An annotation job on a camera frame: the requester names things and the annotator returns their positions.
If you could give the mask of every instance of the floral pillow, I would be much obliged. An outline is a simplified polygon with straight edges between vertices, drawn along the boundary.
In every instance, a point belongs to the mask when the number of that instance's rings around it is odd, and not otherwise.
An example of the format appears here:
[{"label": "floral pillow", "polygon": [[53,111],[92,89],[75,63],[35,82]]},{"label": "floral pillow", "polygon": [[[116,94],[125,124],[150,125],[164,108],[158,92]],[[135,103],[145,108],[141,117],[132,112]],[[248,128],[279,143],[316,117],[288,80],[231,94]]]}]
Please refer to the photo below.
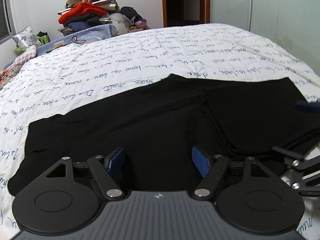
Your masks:
[{"label": "floral pillow", "polygon": [[37,47],[41,46],[40,41],[38,40],[37,36],[33,34],[33,31],[29,26],[26,27],[23,31],[12,36],[12,38],[22,49],[29,48],[32,45],[36,45]]}]

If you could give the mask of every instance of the red garment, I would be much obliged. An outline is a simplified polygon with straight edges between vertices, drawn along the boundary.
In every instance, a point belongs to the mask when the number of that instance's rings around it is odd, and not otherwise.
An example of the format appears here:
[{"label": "red garment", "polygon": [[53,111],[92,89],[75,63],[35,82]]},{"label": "red garment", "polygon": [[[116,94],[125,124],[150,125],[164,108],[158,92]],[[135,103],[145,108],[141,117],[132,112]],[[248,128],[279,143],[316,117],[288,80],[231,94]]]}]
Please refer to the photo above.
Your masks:
[{"label": "red garment", "polygon": [[100,8],[99,6],[87,2],[82,2],[78,3],[78,5],[71,11],[67,12],[64,15],[61,15],[61,17],[59,18],[59,23],[64,24],[71,18],[78,17],[87,13],[95,13],[98,16],[103,16],[107,13],[107,11],[105,9]]}]

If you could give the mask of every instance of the bedsheet with handwritten text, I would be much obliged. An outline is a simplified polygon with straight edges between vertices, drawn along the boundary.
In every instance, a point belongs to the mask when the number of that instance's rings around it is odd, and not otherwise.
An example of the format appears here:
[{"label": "bedsheet with handwritten text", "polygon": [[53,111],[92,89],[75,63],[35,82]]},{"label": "bedsheet with handwritten text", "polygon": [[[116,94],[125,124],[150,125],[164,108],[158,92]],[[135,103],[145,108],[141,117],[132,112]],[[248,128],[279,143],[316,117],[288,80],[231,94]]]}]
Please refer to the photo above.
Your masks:
[{"label": "bedsheet with handwritten text", "polygon": [[[170,73],[251,82],[289,77],[306,99],[320,98],[320,78],[304,62],[266,38],[223,24],[129,33],[34,58],[0,92],[0,240],[19,231],[7,183],[24,158],[30,122],[152,84]],[[313,154],[319,155],[319,149]],[[297,230],[319,240],[320,202],[312,201]]]}]

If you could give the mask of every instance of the ridged gray surface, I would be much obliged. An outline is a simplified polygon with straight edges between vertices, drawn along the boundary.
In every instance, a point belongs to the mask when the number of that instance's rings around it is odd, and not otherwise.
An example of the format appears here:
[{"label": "ridged gray surface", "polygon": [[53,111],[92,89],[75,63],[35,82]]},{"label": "ridged gray surface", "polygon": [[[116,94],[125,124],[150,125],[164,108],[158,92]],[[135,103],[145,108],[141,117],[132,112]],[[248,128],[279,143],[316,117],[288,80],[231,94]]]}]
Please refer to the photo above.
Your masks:
[{"label": "ridged gray surface", "polygon": [[295,231],[256,236],[227,224],[205,201],[186,192],[138,192],[108,203],[87,227],[64,236],[22,232],[14,240],[303,240]]}]

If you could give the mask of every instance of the triangular cutout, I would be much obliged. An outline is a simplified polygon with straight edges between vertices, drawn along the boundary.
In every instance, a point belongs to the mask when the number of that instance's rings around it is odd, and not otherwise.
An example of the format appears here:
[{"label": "triangular cutout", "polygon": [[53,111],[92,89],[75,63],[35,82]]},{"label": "triangular cutout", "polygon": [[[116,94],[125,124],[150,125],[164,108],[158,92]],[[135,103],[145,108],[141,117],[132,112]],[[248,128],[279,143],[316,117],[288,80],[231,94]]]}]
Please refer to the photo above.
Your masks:
[{"label": "triangular cutout", "polygon": [[269,178],[270,176],[263,171],[257,164],[251,164],[251,176],[252,177],[261,177],[261,178]]},{"label": "triangular cutout", "polygon": [[51,171],[47,178],[62,178],[66,176],[66,165],[60,164],[57,168],[55,168],[53,171]]}]

